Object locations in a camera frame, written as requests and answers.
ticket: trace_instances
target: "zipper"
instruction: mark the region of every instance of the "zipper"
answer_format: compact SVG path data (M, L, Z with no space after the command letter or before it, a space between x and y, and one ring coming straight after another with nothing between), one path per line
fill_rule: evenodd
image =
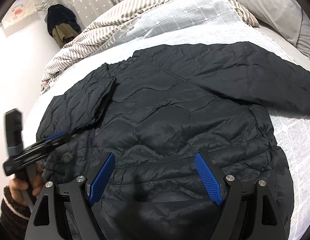
M93 140L94 140L95 129L91 129L88 133L87 138L87 150L86 150L86 163L83 175L86 175L91 164L92 151L93 151Z

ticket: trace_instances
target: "khaki garment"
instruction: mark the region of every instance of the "khaki garment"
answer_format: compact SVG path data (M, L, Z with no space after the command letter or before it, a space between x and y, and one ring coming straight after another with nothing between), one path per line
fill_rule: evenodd
M60 48L72 41L78 35L78 33L67 23L62 23L55 26L52 34Z

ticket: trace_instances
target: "silver bolt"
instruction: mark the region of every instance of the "silver bolt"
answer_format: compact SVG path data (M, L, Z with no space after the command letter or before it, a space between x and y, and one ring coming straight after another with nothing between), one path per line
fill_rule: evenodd
M82 182L82 181L85 180L85 177L84 177L84 176L78 176L78 177L76 178L76 180L77 180L77 182Z
M234 177L233 175L227 175L227 176L226 176L226 179L227 179L228 181L234 181L234 180L235 180L235 177Z
M261 185L262 187L266 186L266 182L264 180L260 180L258 181L259 185Z
M49 182L47 182L47 183L45 184L45 187L51 187L51 186L53 186L53 182L51 182L51 181L49 181Z

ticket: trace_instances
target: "person's arm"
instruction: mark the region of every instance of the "person's arm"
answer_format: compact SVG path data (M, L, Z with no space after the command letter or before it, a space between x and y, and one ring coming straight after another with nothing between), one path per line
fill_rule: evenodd
M4 188L0 222L11 240L24 240L25 238L31 212L20 190L27 188L27 183L17 178L11 179L8 186ZM34 179L33 188L33 195L37 197L43 188L40 174Z

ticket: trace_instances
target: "gray pillowcase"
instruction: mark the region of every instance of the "gray pillowcase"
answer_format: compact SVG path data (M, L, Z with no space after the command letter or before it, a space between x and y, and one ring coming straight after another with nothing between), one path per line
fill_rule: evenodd
M238 0L310 59L310 21L296 0Z

